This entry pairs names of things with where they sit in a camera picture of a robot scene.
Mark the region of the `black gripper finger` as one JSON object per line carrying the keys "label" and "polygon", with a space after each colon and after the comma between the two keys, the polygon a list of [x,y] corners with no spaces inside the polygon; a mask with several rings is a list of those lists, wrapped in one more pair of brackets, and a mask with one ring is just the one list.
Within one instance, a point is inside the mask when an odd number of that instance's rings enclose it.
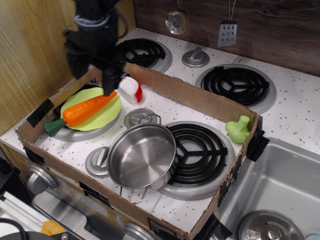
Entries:
{"label": "black gripper finger", "polygon": [[76,79],[83,77],[89,70],[88,54],[67,53],[67,61],[71,72]]}
{"label": "black gripper finger", "polygon": [[122,75],[123,70],[120,68],[111,67],[102,71],[102,88],[106,97],[119,87]]}

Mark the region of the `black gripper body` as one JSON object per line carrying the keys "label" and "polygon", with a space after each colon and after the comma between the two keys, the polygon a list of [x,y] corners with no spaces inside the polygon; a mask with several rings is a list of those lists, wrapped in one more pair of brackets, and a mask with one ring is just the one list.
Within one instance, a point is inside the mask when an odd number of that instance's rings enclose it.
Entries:
{"label": "black gripper body", "polygon": [[80,25],[78,30],[66,29],[62,32],[65,37],[66,54],[88,54],[89,65],[106,70],[108,68],[122,69],[124,58],[117,52],[116,43],[126,36],[124,30],[118,33],[118,22],[96,25]]}

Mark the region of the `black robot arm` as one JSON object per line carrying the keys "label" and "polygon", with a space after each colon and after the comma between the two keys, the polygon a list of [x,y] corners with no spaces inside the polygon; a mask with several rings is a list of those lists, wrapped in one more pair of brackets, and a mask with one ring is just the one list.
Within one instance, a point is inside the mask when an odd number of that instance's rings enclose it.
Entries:
{"label": "black robot arm", "polygon": [[75,1],[73,19],[78,30],[63,31],[64,49],[73,76],[80,79],[90,65],[100,69],[105,96],[119,87],[126,64],[116,44],[128,33],[128,24],[116,3],[115,0]]}

